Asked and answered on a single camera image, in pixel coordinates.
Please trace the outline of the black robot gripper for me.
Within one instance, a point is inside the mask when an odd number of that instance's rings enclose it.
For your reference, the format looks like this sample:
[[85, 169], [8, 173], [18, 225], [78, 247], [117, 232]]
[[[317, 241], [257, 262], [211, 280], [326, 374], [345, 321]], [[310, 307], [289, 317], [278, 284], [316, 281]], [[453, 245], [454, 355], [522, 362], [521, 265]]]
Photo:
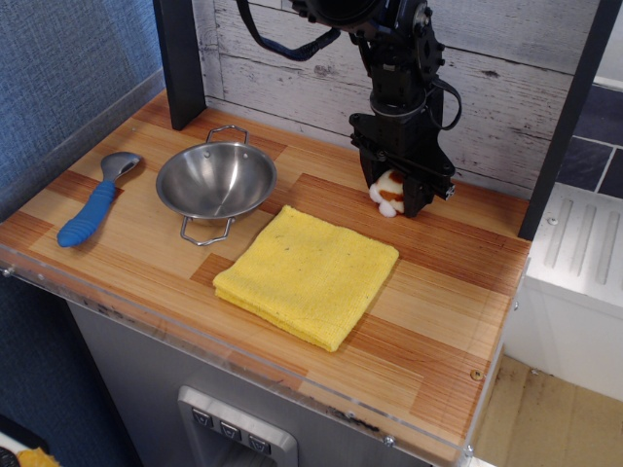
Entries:
[[416, 217], [433, 202], [454, 194], [456, 170], [441, 149], [438, 136], [444, 129], [443, 107], [427, 104], [407, 119], [355, 113], [351, 143], [359, 150], [360, 164], [368, 187], [393, 169], [403, 174], [403, 214]]

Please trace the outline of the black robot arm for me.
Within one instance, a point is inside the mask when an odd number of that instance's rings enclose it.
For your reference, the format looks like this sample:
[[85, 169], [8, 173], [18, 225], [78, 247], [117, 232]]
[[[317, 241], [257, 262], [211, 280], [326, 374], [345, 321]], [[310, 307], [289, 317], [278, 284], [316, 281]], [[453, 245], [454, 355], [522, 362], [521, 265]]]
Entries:
[[454, 192], [456, 169], [438, 136], [456, 126], [444, 120], [444, 96], [456, 90], [440, 79], [445, 47], [435, 37], [424, 1], [295, 1], [310, 22], [348, 33], [372, 82], [371, 114], [355, 113], [351, 143], [368, 185], [389, 171], [403, 179], [404, 214], [416, 217], [435, 197]]

